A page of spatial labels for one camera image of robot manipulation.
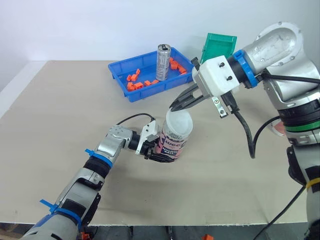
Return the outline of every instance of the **table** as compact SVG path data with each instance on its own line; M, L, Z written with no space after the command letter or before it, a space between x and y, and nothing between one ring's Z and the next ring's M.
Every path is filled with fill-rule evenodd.
M0 222L36 223L118 121L145 112L163 123L189 85L129 102L110 61L48 61L0 119ZM255 131L277 115L262 84L235 94ZM95 225L250 225L273 219L300 189L288 175L285 137L263 131L256 159L235 116L220 119L211 100L189 110L193 131L174 163L122 150L100 192ZM140 131L149 119L124 125ZM306 195L279 219L305 222Z

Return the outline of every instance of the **white wall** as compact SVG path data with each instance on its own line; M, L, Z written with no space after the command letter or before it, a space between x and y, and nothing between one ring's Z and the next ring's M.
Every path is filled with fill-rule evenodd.
M27 61L121 60L159 43L200 57L208 32L240 49L278 21L302 29L320 68L319 0L0 0L0 90Z

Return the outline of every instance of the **green container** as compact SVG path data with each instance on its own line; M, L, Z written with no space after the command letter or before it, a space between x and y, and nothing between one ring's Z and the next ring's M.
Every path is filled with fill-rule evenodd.
M208 33L202 49L201 63L208 59L224 55L226 58L234 52L237 42L236 36Z

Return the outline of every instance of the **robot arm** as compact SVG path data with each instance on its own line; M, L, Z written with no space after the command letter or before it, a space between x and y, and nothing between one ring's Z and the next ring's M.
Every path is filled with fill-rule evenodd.
M55 203L41 200L50 207L50 214L34 225L22 240L75 240L80 228L92 220L101 199L99 191L121 149L134 150L146 159L172 162L166 156L151 151L159 137L159 130L156 120L143 127L141 136L120 125L111 127L94 150L85 150L90 155L89 159Z
M231 91L240 84L250 89L263 82L292 144L287 149L289 175L307 188L309 229L319 229L320 75L304 53L300 29L288 22L278 22L228 59L218 56L200 65L195 58L192 63L195 83L176 98L171 110L187 109L211 98L224 118L228 113L221 98L239 118ZM197 89L202 95L195 98L193 92Z

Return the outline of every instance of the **blue zip tie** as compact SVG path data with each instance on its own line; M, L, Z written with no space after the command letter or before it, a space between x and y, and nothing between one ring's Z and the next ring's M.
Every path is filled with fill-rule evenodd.
M98 159L101 159L101 160L104 161L106 164L108 164L108 165L110 166L110 168L112 168L113 163L112 163L108 158L106 158L105 156L102 156L102 155L100 155L100 154L98 154L98 153L95 153L95 151L90 150L90 149L88 149L88 148L85 150L85 152L88 153L89 156L94 156L94 157L96 157L96 158L98 158Z
M58 207L57 204L51 204L50 202L44 200L44 199L41 199L40 200L40 203L42 203L43 205L46 205L47 207L49 207L49 211L51 214L54 214L54 213L64 213L64 214L67 214L71 217L73 217L77 223L78 223L78 230L80 231L80 228L81 228L81 218L75 214L73 211L70 211L70 210L67 210L65 208L61 208L61 207Z

